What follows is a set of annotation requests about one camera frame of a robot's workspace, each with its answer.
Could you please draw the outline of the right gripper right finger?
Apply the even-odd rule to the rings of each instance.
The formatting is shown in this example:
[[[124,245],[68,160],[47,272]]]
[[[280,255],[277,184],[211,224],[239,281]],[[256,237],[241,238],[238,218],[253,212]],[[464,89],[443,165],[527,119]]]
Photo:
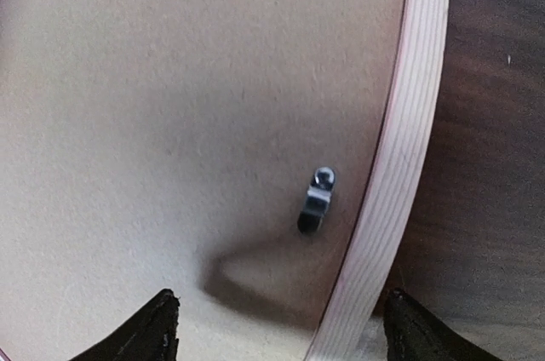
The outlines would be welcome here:
[[[383,327],[389,361],[500,360],[458,335],[402,289],[388,293]]]

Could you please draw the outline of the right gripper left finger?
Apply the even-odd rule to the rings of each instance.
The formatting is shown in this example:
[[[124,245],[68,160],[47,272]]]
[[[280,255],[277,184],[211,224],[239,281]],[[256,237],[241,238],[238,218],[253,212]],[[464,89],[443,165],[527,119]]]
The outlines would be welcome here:
[[[108,337],[78,354],[76,361],[175,361],[180,302],[162,289]]]

